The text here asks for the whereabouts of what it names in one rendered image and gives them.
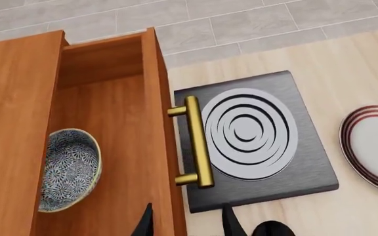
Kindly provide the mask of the wooden cabinet drawer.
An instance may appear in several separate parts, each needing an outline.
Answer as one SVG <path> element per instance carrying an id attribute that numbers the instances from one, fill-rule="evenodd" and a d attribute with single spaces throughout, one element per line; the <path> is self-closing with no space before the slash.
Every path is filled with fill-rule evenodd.
<path id="1" fill-rule="evenodd" d="M 187 236 L 170 107 L 153 28 L 64 47 L 48 131 L 90 133 L 100 146 L 102 174 L 78 204 L 37 214 L 35 236 L 131 236 L 147 204 L 154 236 Z"/>

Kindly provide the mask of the white plate with red rings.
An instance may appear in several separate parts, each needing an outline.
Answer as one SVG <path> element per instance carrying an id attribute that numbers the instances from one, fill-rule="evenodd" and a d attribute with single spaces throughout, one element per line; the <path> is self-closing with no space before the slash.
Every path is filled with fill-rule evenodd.
<path id="1" fill-rule="evenodd" d="M 355 172 L 378 188 L 378 105 L 351 111 L 341 121 L 339 144 Z"/>

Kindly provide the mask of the flat black stove plate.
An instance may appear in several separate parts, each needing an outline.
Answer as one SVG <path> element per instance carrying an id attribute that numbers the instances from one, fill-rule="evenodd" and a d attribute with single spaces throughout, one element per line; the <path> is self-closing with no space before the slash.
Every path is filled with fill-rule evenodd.
<path id="1" fill-rule="evenodd" d="M 215 185 L 186 187 L 191 213 L 336 190 L 338 179 L 289 71 L 176 90 L 198 99 Z"/>

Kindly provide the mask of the blue patterned bowl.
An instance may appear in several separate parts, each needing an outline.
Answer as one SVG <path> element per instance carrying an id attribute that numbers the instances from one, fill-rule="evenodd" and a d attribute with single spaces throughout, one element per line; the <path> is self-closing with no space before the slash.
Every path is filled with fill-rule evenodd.
<path id="1" fill-rule="evenodd" d="M 101 173 L 101 150 L 90 133 L 76 128 L 51 133 L 38 212 L 60 212 L 74 206 L 95 188 Z"/>

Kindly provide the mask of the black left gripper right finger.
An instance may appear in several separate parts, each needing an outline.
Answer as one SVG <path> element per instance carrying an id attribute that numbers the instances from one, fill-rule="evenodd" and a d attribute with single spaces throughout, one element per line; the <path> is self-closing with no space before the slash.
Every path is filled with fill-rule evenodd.
<path id="1" fill-rule="evenodd" d="M 247 233 L 239 223 L 232 206 L 224 204 L 222 208 L 222 226 L 224 236 L 247 236 Z"/>

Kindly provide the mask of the wooden cabinet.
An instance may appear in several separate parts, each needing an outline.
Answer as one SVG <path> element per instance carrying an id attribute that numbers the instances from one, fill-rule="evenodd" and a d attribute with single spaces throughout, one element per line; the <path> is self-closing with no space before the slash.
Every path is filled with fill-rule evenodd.
<path id="1" fill-rule="evenodd" d="M 63 31 L 0 41 L 0 236 L 33 235 Z"/>

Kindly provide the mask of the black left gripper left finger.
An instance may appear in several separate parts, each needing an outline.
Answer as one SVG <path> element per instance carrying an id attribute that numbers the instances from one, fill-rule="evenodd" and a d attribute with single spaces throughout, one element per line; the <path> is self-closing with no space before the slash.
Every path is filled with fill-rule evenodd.
<path id="1" fill-rule="evenodd" d="M 153 209 L 148 203 L 144 214 L 136 226 L 136 236 L 153 236 Z"/>

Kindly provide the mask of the round black stove knob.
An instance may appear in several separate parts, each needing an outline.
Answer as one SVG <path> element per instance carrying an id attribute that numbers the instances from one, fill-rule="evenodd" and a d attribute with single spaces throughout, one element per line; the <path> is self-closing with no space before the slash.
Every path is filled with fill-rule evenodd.
<path id="1" fill-rule="evenodd" d="M 287 225 L 270 220 L 259 224 L 251 236 L 295 236 L 295 234 Z"/>

